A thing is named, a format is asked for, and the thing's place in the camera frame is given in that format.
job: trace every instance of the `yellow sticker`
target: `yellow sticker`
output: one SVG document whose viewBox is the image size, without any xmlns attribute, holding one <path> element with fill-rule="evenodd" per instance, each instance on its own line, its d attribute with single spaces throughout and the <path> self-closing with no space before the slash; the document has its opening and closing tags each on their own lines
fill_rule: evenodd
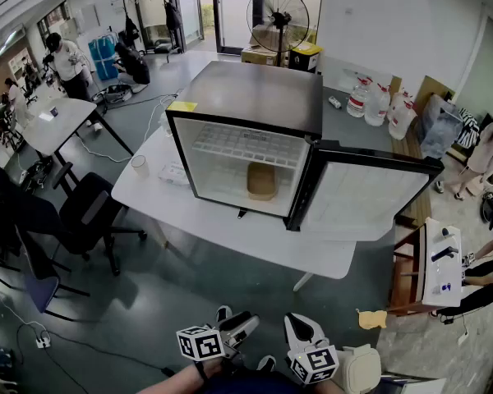
<svg viewBox="0 0 493 394">
<path fill-rule="evenodd" d="M 195 102 L 183 102 L 183 101 L 173 101 L 170 103 L 167 109 L 171 109 L 172 111 L 186 111 L 192 112 L 196 109 L 197 103 Z"/>
</svg>

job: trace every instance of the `bottle label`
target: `bottle label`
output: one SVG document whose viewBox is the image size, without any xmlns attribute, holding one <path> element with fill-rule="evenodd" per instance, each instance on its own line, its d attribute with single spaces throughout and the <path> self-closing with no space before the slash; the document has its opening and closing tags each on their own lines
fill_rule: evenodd
<svg viewBox="0 0 493 394">
<path fill-rule="evenodd" d="M 357 111 L 363 111 L 363 102 L 357 101 L 355 98 L 351 97 L 348 99 L 348 105 Z"/>
</svg>

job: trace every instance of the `mini fridge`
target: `mini fridge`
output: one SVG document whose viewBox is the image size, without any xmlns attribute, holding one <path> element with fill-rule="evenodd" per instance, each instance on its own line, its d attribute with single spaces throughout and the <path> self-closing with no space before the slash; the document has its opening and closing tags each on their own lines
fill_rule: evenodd
<svg viewBox="0 0 493 394">
<path fill-rule="evenodd" d="M 444 167 L 321 139 L 322 94 L 320 75 L 208 64 L 166 110 L 194 196 L 235 206 L 238 218 L 281 217 L 289 231 L 381 238 Z M 251 190 L 260 175 L 261 196 Z"/>
</svg>

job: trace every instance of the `window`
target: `window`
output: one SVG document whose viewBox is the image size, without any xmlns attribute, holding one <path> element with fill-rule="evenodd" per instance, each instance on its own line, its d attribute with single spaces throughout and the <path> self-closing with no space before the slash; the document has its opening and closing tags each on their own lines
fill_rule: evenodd
<svg viewBox="0 0 493 394">
<path fill-rule="evenodd" d="M 46 38 L 49 37 L 49 34 L 58 32 L 59 25 L 70 19 L 69 6 L 67 1 L 64 1 L 39 21 L 37 26 L 39 27 L 40 38 L 42 38 L 44 46 L 46 45 Z"/>
</svg>

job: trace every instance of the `wire shelf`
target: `wire shelf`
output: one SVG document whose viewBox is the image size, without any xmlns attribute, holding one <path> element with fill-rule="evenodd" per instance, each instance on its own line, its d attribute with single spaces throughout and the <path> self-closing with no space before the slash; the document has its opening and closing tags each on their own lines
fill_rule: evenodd
<svg viewBox="0 0 493 394">
<path fill-rule="evenodd" d="M 206 124 L 191 146 L 194 150 L 297 170 L 303 142 L 222 124 Z"/>
</svg>

